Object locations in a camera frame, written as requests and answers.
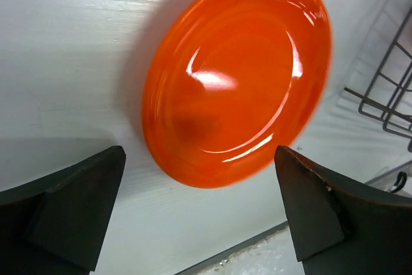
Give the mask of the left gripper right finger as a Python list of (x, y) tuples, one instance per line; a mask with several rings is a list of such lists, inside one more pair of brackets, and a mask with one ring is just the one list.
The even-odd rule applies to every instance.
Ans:
[(274, 156), (305, 274), (411, 274), (411, 199), (375, 189), (287, 146)]

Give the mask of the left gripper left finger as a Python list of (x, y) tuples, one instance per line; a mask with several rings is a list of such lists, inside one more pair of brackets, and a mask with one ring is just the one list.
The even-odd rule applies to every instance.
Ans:
[(126, 164), (121, 146), (1, 192), (1, 274), (95, 271)]

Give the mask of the yellow brown patterned plate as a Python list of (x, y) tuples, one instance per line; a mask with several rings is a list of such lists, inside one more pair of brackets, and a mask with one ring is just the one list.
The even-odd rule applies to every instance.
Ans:
[(154, 161), (199, 188), (256, 174), (318, 107), (332, 43), (323, 0), (195, 0), (147, 73), (142, 129)]

